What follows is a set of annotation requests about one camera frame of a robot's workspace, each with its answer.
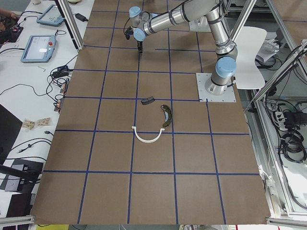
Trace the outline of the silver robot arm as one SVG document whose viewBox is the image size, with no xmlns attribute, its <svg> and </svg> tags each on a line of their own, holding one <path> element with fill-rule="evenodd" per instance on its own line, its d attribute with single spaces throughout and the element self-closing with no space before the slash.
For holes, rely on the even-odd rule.
<svg viewBox="0 0 307 230">
<path fill-rule="evenodd" d="M 189 23 L 204 16 L 212 34 L 217 61 L 215 70 L 206 81 L 205 88 L 211 95 L 222 95 L 236 72 L 237 47 L 224 22 L 224 10 L 220 0 L 185 0 L 161 14 L 143 11 L 138 6 L 129 9 L 131 25 L 123 31 L 126 39 L 137 41 L 138 51 L 146 37 L 181 23 Z"/>
</svg>

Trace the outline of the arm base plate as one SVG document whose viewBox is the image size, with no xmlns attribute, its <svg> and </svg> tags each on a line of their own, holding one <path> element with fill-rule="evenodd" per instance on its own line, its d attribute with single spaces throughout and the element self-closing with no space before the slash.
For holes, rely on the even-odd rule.
<svg viewBox="0 0 307 230">
<path fill-rule="evenodd" d="M 212 82 L 211 73 L 196 73 L 200 102 L 235 103 L 236 96 L 231 79 L 226 85 L 219 86 Z"/>
<path fill-rule="evenodd" d="M 202 16 L 194 21 L 189 22 L 189 30 L 192 32 L 211 32 L 209 23 L 205 16 Z"/>
</svg>

